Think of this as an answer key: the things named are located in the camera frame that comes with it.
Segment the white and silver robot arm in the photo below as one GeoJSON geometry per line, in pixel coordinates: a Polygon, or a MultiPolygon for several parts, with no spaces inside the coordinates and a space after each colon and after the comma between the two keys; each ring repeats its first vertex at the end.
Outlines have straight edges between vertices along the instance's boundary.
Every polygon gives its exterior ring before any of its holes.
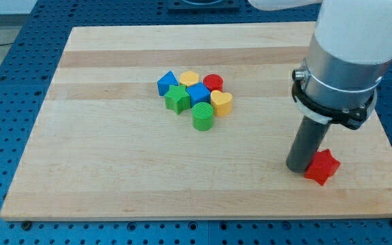
{"type": "Polygon", "coordinates": [[[392,61],[392,0],[321,0],[292,98],[304,121],[358,129],[392,61]]]}

